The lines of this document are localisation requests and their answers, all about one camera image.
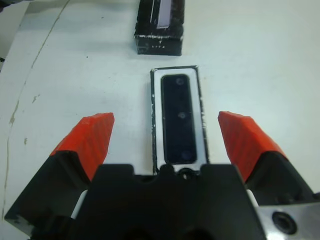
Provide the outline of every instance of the black object in background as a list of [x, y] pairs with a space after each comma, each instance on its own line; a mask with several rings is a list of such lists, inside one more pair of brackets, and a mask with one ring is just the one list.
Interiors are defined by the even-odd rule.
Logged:
[[165, 161], [192, 164], [197, 160], [197, 149], [188, 76], [164, 76], [161, 99]]
[[167, 27], [158, 26], [160, 5], [160, 0], [140, 0], [134, 32], [137, 53], [181, 56], [185, 0], [171, 0]]

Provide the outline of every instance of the white table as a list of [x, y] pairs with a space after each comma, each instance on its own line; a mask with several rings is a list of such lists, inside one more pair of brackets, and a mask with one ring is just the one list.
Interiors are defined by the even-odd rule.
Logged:
[[[187, 0], [181, 57], [137, 55], [137, 8], [138, 0], [30, 4], [0, 74], [4, 213], [84, 116], [113, 112], [105, 162], [151, 173], [149, 71], [183, 65], [199, 65], [212, 163], [229, 163], [219, 111], [249, 115], [320, 191], [320, 1]], [[3, 219], [0, 236], [26, 239]]]

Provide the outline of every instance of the black rectangular box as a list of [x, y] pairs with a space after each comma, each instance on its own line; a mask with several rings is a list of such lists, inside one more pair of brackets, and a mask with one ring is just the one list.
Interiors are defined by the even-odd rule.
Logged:
[[209, 163], [198, 67], [155, 68], [150, 77], [153, 173], [166, 164], [198, 172]]
[[138, 54], [181, 56], [185, 0], [141, 0], [134, 38]]

